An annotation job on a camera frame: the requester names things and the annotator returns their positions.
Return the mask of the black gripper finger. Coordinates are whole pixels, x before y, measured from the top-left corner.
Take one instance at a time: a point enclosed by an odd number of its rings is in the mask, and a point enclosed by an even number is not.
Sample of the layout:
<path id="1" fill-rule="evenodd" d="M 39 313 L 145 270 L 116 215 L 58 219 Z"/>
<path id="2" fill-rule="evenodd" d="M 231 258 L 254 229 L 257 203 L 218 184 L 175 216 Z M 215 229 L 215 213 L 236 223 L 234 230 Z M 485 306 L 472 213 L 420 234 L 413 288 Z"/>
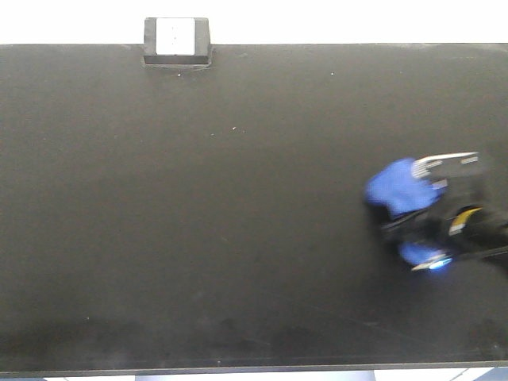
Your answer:
<path id="1" fill-rule="evenodd" d="M 439 225 L 430 215 L 431 208 L 392 216 L 386 206 L 369 206 L 368 213 L 376 234 L 385 242 L 438 241 Z"/>
<path id="2" fill-rule="evenodd" d="M 435 256 L 426 262 L 418 264 L 411 268 L 411 271 L 436 270 L 450 264 L 453 261 L 451 256 Z"/>

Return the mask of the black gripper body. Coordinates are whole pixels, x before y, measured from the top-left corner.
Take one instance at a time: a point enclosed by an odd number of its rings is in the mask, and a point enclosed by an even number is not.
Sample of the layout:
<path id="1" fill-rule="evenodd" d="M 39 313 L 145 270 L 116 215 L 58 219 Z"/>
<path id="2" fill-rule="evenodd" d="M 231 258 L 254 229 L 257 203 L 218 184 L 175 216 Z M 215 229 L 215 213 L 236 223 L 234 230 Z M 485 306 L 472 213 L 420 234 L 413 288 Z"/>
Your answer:
<path id="1" fill-rule="evenodd" d="M 424 212 L 439 252 L 432 262 L 482 260 L 507 254 L 507 212 L 485 196 L 486 162 L 479 152 L 425 156 L 412 176 L 429 182 L 438 199 Z"/>

